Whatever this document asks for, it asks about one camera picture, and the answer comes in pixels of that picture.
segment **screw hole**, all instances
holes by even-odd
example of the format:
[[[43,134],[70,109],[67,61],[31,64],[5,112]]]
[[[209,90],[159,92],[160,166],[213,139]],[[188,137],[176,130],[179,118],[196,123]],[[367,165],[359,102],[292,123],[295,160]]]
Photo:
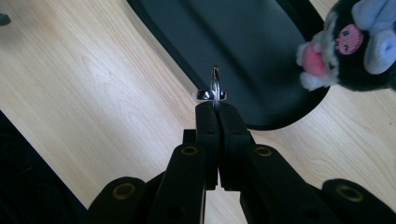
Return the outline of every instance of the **screw hole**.
[[[198,148],[196,147],[183,147],[181,149],[181,153],[183,153],[186,156],[193,156],[198,153]]]
[[[263,157],[269,157],[272,155],[271,149],[269,149],[267,147],[257,147],[254,149],[254,151],[257,154],[259,154],[259,156],[263,156]]]
[[[356,189],[353,189],[347,185],[339,185],[335,188],[335,191],[343,198],[353,202],[359,203],[363,201],[363,195]]]
[[[125,200],[136,192],[136,187],[132,183],[122,183],[113,189],[113,197],[118,200]]]

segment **toy ear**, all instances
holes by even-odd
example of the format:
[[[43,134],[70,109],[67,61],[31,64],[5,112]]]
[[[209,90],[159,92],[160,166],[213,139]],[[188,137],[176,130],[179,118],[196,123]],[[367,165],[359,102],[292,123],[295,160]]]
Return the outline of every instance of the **toy ear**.
[[[388,0],[361,0],[352,8],[353,20],[361,30],[370,30]]]
[[[372,36],[364,55],[364,67],[373,75],[387,71],[396,61],[396,34],[392,30]]]

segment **wooden table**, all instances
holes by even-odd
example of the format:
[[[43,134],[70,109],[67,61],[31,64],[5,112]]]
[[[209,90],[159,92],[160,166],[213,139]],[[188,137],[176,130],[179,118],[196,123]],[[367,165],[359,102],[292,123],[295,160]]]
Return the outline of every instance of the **wooden table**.
[[[334,0],[313,0],[325,16]],[[0,1],[0,109],[89,206],[121,176],[166,168],[194,128],[194,87],[125,0]],[[396,210],[396,93],[331,88],[298,122],[253,131],[316,187],[360,183]],[[209,191],[207,223],[244,223],[238,194]]]

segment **silver ring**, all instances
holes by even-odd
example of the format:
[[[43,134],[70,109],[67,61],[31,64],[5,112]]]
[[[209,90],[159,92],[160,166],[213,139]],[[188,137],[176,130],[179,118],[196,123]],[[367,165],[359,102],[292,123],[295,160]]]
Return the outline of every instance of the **silver ring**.
[[[227,91],[222,91],[220,89],[219,68],[217,66],[214,66],[212,69],[210,89],[210,91],[197,91],[194,95],[194,98],[200,101],[212,101],[215,111],[219,111],[220,101],[227,99]]]
[[[195,100],[199,101],[213,101],[215,100],[215,93],[213,91],[197,91],[194,96]],[[227,91],[220,92],[220,100],[227,100]]]
[[[220,77],[219,68],[216,66],[212,69],[212,79],[210,80],[210,86],[212,91],[215,93],[215,99],[213,99],[213,108],[218,111],[220,108]]]

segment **plush toy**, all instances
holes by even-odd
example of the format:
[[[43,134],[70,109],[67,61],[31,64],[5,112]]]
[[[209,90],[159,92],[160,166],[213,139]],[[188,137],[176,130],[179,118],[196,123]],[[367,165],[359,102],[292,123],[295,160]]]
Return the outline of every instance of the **plush toy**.
[[[396,90],[396,0],[340,0],[324,30],[298,48],[309,91],[340,84],[353,91]]]

